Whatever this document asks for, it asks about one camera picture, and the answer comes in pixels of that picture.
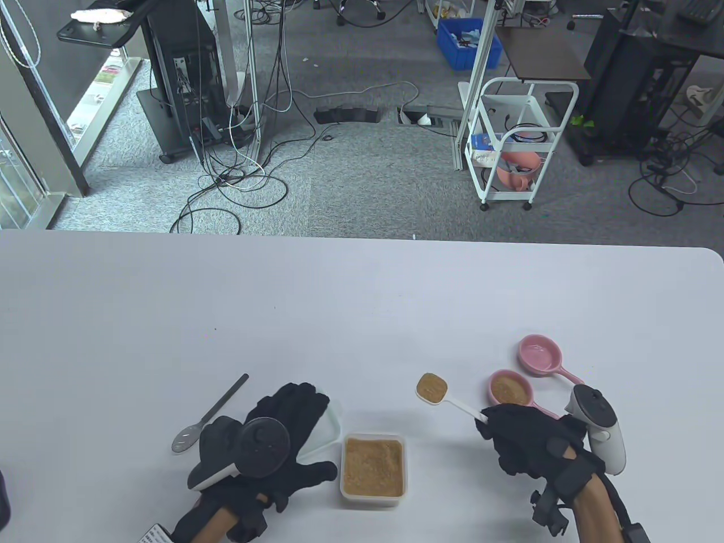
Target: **spoon handle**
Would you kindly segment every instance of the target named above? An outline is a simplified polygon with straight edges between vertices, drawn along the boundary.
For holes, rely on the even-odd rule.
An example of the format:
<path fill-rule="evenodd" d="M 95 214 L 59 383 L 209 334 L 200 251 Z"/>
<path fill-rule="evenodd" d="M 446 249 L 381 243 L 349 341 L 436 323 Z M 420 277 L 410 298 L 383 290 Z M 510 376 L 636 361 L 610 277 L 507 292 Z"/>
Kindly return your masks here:
<path fill-rule="evenodd" d="M 488 418 L 483 414 L 479 413 L 478 411 L 475 411 L 472 407 L 469 405 L 462 403 L 457 398 L 451 397 L 451 396 L 445 396 L 445 401 L 452 403 L 456 408 L 461 409 L 462 411 L 465 411 L 468 415 L 470 415 L 473 418 L 477 418 L 480 422 L 486 423 L 488 422 Z"/>
<path fill-rule="evenodd" d="M 239 380 L 236 381 L 236 382 L 231 386 L 231 388 L 226 391 L 226 394 L 224 394 L 223 396 L 221 396 L 221 398 L 219 399 L 218 402 L 214 403 L 214 407 L 212 407 L 211 409 L 209 409 L 209 412 L 208 412 L 206 415 L 203 416 L 203 418 L 201 419 L 200 424 L 203 426 L 204 424 L 206 424 L 207 422 L 209 422 L 209 421 L 211 420 L 211 417 L 213 417 L 214 415 L 216 415 L 216 413 L 219 412 L 219 409 L 221 409 L 222 407 L 224 407 L 224 404 L 229 401 L 229 398 L 231 398 L 231 397 L 236 393 L 236 391 L 241 388 L 241 385 L 244 384 L 244 383 L 246 383 L 247 379 L 249 379 L 249 374 L 243 374 L 243 375 L 239 378 Z"/>

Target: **carpet floor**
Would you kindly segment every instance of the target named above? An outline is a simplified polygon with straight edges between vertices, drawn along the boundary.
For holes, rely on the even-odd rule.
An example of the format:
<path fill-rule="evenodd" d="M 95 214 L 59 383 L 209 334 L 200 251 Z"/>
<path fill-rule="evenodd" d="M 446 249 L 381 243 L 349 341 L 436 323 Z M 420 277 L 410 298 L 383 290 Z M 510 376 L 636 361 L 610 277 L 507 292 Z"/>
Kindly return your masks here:
<path fill-rule="evenodd" d="M 240 2 L 228 3 L 231 16 Z M 576 9 L 585 12 L 585 4 L 579 4 Z M 403 0 L 384 0 L 384 5 L 391 15 L 401 8 Z M 323 8 L 314 11 L 307 1 L 287 16 L 288 65 L 294 89 L 316 95 L 407 80 L 420 90 L 415 104 L 460 107 L 457 83 L 467 80 L 469 72 L 450 69 L 437 48 L 427 16 L 418 14 L 414 3 L 389 24 L 374 29 L 337 27 L 334 11 L 328 4 Z M 479 1 L 476 12 L 481 14 L 484 8 L 485 3 Z M 376 22 L 374 10 L 361 0 L 351 0 L 346 15 L 362 24 Z M 580 21 L 576 30 L 569 32 L 564 29 L 567 20 L 559 14 L 552 24 L 565 33 L 583 59 L 597 22 Z M 243 70 L 243 23 L 232 17 L 231 25 L 237 68 Z M 276 42 L 276 27 L 255 27 L 262 88 L 266 87 Z M 487 75 L 502 75 L 507 65 L 504 56 L 500 67 Z M 687 85 L 716 83 L 722 72 L 719 61 L 702 59 Z M 158 144 L 135 96 L 136 91 L 148 88 L 148 82 L 145 63 L 85 168 L 90 195 L 68 198 L 55 228 L 168 232 L 186 198 L 209 183 L 192 156 L 170 165 L 158 160 Z M 285 106 L 288 96 L 282 94 L 279 103 Z M 631 181 L 639 176 L 638 163 L 605 161 L 583 168 L 565 141 L 552 160 L 531 211 L 524 211 L 520 203 L 500 202 L 492 204 L 487 213 L 480 212 L 469 173 L 452 168 L 449 138 L 396 122 L 395 108 L 412 96 L 409 85 L 314 100 L 297 95 L 298 105 L 309 119 L 317 106 L 340 104 L 378 106 L 384 116 L 377 125 L 333 126 L 327 132 L 331 139 L 320 140 L 305 158 L 280 167 L 274 174 L 287 182 L 289 193 L 276 206 L 240 208 L 215 190 L 195 207 L 233 211 L 240 217 L 245 234 L 682 245 L 708 247 L 724 254 L 722 208 L 687 206 L 668 219 L 647 215 L 631 204 L 627 194 Z M 315 124 L 314 129 L 319 134 L 324 127 Z M 292 109 L 278 116 L 267 141 L 311 134 L 309 124 Z M 302 155 L 309 145 L 310 141 L 304 141 L 281 147 L 271 166 Z M 724 161 L 717 138 L 700 151 L 717 162 Z M 234 159 L 233 149 L 219 148 L 217 152 L 223 161 Z M 692 157 L 687 172 L 696 180 L 696 194 L 682 198 L 724 200 L 722 179 L 713 173 L 708 161 Z M 673 177 L 670 184 L 685 192 L 693 190 L 683 174 Z M 274 180 L 254 193 L 227 189 L 228 196 L 248 205 L 270 203 L 281 194 L 283 186 Z M 647 209 L 670 211 L 670 204 L 644 183 L 633 188 L 633 195 Z M 237 229 L 234 218 L 220 211 L 200 212 L 193 218 L 194 232 L 229 234 Z M 188 218 L 180 229 L 190 229 Z"/>

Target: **caster wheel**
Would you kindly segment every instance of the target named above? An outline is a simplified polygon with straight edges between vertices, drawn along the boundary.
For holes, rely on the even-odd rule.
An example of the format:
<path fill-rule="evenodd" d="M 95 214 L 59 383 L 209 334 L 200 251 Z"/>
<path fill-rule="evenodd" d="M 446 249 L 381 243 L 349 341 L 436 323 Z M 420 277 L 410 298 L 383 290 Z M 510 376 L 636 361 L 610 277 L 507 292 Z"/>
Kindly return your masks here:
<path fill-rule="evenodd" d="M 578 157 L 578 163 L 583 167 L 588 167 L 593 164 L 593 157 L 591 155 L 580 155 Z"/>

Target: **pink measuring cup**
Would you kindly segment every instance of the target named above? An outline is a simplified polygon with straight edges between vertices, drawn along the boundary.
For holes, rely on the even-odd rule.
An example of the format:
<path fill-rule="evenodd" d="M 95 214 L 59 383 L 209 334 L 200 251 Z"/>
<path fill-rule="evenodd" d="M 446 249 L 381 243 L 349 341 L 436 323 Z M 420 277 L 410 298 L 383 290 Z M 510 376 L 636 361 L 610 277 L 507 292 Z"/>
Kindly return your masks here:
<path fill-rule="evenodd" d="M 533 375 L 563 375 L 573 384 L 583 384 L 583 379 L 563 368 L 563 354 L 549 337 L 533 334 L 525 336 L 518 344 L 518 362 Z"/>
<path fill-rule="evenodd" d="M 535 403 L 533 401 L 533 387 L 531 386 L 531 383 L 528 379 L 520 375 L 517 371 L 513 371 L 510 369 L 501 369 L 499 371 L 496 371 L 493 375 L 490 376 L 490 379 L 488 379 L 488 400 L 493 405 L 500 405 L 502 402 L 498 400 L 495 397 L 495 394 L 493 394 L 493 384 L 495 383 L 496 379 L 500 379 L 501 377 L 506 377 L 508 379 L 512 379 L 513 381 L 520 384 L 523 388 L 523 390 L 526 393 L 526 396 L 528 398 L 528 402 L 522 405 L 526 405 L 528 407 L 535 407 L 537 410 L 545 413 L 546 415 L 553 417 L 553 418 L 560 418 L 555 413 L 552 413 L 551 411 L 548 411 L 545 408 L 542 408 L 540 405 Z"/>

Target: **brown powder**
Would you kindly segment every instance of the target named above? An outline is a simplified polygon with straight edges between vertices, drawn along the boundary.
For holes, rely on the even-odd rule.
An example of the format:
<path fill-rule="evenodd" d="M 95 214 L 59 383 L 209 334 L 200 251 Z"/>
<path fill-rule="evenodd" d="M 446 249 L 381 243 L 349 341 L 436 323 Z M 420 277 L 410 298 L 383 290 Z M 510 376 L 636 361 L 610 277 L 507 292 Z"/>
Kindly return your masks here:
<path fill-rule="evenodd" d="M 495 399 L 500 403 L 528 405 L 528 402 L 530 401 L 523 385 L 510 377 L 498 377 L 493 381 L 490 388 L 493 392 L 493 396 L 495 396 Z"/>
<path fill-rule="evenodd" d="M 424 374 L 417 383 L 417 393 L 430 403 L 440 403 L 447 394 L 447 383 L 435 374 Z"/>
<path fill-rule="evenodd" d="M 348 439 L 344 477 L 345 492 L 354 496 L 402 496 L 402 443 L 393 439 Z"/>

